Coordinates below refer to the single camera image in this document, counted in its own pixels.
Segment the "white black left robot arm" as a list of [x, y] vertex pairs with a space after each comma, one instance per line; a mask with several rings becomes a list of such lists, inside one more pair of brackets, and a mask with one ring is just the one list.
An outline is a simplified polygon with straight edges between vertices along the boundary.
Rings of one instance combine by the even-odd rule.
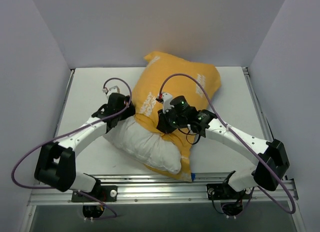
[[103, 104], [75, 133], [41, 147], [35, 167], [36, 180], [61, 192], [83, 191], [88, 201], [100, 198], [100, 181], [76, 168], [76, 157], [97, 138], [135, 114], [130, 96], [111, 93]]

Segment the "yellow printed pillowcase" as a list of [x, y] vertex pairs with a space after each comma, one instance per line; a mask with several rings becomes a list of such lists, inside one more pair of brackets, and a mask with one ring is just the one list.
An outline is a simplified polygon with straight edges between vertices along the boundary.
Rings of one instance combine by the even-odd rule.
[[132, 91], [136, 108], [134, 118], [146, 130], [172, 142], [181, 154], [181, 170], [178, 174], [148, 168], [174, 179], [191, 182], [190, 149], [194, 137], [186, 136], [185, 129], [171, 134], [157, 130], [158, 110], [162, 105], [156, 101], [156, 97], [163, 86], [163, 92], [173, 97], [183, 95], [191, 106], [198, 110], [205, 109], [209, 105], [208, 99], [212, 99], [221, 86], [220, 74], [212, 64], [190, 62], [159, 51], [149, 53], [144, 59], [147, 66]]

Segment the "white pillow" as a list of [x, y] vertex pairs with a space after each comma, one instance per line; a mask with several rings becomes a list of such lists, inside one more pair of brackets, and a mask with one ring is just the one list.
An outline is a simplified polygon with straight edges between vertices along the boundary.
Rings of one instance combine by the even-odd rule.
[[131, 158], [159, 171], [178, 174], [181, 170], [180, 151], [172, 142], [152, 133], [129, 117], [104, 135], [110, 144]]

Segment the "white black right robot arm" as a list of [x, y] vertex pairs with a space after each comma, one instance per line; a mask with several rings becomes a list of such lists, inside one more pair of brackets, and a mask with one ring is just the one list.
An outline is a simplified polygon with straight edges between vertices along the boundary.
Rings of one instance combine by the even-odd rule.
[[217, 114], [207, 110], [197, 110], [190, 106], [184, 96], [173, 97], [169, 93], [157, 96], [162, 104], [158, 111], [157, 129], [169, 134], [179, 129], [215, 140], [239, 153], [251, 162], [251, 166], [240, 171], [232, 171], [224, 180], [222, 192], [227, 198], [234, 198], [247, 188], [259, 186], [274, 191], [283, 178], [290, 163], [284, 144], [274, 139], [267, 141], [249, 135], [218, 119]]

